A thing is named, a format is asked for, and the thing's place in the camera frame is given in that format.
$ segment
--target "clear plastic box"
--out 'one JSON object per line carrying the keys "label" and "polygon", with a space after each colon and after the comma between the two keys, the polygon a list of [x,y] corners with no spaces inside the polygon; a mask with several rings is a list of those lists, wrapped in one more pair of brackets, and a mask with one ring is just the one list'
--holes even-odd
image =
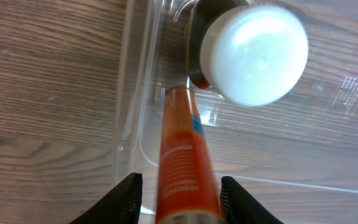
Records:
{"label": "clear plastic box", "polygon": [[328,14],[324,6],[316,16],[316,6],[286,2],[292,3],[280,5],[308,32],[308,65],[282,99],[245,108],[198,90],[186,76],[186,19],[194,1],[128,0],[114,182],[130,172],[143,174],[142,213],[155,209],[163,93],[186,85],[196,92],[218,181],[233,176],[284,223],[358,223],[358,33],[341,28],[349,17],[345,10]]}

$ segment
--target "orange bottle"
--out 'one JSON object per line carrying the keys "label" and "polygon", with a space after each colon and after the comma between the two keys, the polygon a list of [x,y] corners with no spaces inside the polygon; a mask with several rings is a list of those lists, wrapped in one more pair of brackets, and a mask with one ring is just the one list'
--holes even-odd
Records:
{"label": "orange bottle", "polygon": [[165,97],[155,222],[224,223],[195,95],[185,87]]}

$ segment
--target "white bottle cap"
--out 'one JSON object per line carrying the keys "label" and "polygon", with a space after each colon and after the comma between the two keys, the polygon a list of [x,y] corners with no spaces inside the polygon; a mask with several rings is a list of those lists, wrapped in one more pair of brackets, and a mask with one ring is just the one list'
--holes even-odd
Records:
{"label": "white bottle cap", "polygon": [[201,69],[225,98],[261,106],[288,93],[308,58],[301,22],[277,6],[236,7],[219,16],[201,44]]}

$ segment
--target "wooden table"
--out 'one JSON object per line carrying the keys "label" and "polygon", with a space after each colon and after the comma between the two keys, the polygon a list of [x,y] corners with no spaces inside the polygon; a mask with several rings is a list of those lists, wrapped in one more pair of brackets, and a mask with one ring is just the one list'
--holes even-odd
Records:
{"label": "wooden table", "polygon": [[[308,66],[301,82],[281,101],[284,103],[269,106],[264,113],[249,110],[246,119],[236,111],[224,111],[221,121],[226,129],[206,128],[211,155],[220,158],[215,168],[267,179],[285,179],[288,176],[281,171],[287,170],[294,181],[358,189],[358,182],[325,177],[324,162],[329,159],[321,156],[329,155],[333,161],[341,155],[338,174],[345,169],[355,175],[340,165],[358,156],[358,117],[350,121],[355,129],[348,130],[345,121],[332,120],[330,115],[320,120],[321,107],[327,102],[309,104],[325,85],[337,85],[349,64],[358,66],[358,1],[274,2],[291,9],[305,23],[310,35]],[[0,223],[68,223],[111,189],[114,104],[125,8],[125,0],[0,0]],[[181,57],[175,50],[167,52],[167,56],[172,54],[170,58]],[[175,61],[161,64],[172,68]],[[319,77],[331,82],[321,83]],[[329,101],[333,93],[321,94]],[[281,107],[297,103],[304,107],[298,111]],[[296,118],[300,113],[307,113],[305,119]],[[313,129],[314,120],[324,123],[325,129]],[[337,122],[339,128],[332,128]],[[254,132],[230,131],[235,125]],[[247,150],[230,144],[236,139],[248,142]],[[218,147],[220,141],[226,141],[227,150]],[[270,151],[275,146],[287,147],[288,155],[294,156],[277,156]],[[315,152],[321,154],[310,153],[298,161],[298,167],[288,167],[299,149],[311,152],[316,146]],[[319,173],[297,170],[302,162],[319,165]],[[304,203],[304,207],[293,208],[299,217],[327,209],[321,217],[324,220],[352,203],[351,197],[342,200],[319,194],[317,198],[316,194],[314,204],[308,205],[302,197],[313,192],[306,190],[288,198],[291,189],[248,184],[252,193],[260,193],[262,201],[279,195],[276,204],[268,205],[273,212],[282,212],[283,202]],[[283,217],[293,216],[289,208],[283,209]],[[144,216],[141,223],[150,219]]]}

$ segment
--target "white lid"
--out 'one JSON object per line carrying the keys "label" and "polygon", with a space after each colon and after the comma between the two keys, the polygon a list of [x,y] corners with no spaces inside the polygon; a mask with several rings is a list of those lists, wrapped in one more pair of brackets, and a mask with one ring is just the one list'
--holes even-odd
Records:
{"label": "white lid", "polygon": [[303,73],[308,38],[277,6],[236,7],[219,16],[201,44],[201,69],[222,96],[260,106],[288,93]]}

